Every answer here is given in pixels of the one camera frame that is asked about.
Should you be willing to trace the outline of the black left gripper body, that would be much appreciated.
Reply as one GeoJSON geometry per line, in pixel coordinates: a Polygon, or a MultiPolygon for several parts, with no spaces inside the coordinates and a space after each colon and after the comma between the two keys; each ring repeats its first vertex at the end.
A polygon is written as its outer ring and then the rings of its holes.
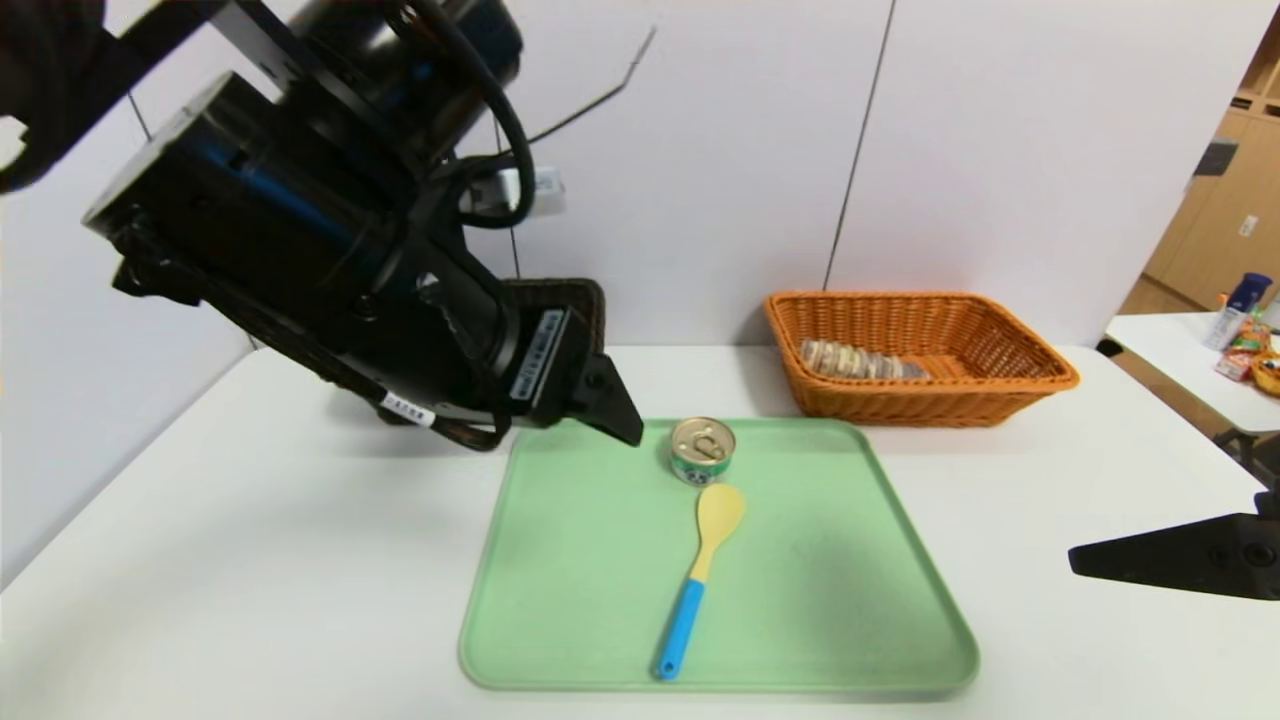
{"type": "Polygon", "coordinates": [[[564,414],[588,355],[603,350],[605,296],[589,278],[498,279],[467,251],[435,252],[416,297],[442,334],[426,406],[438,416],[545,427],[564,414]]]}

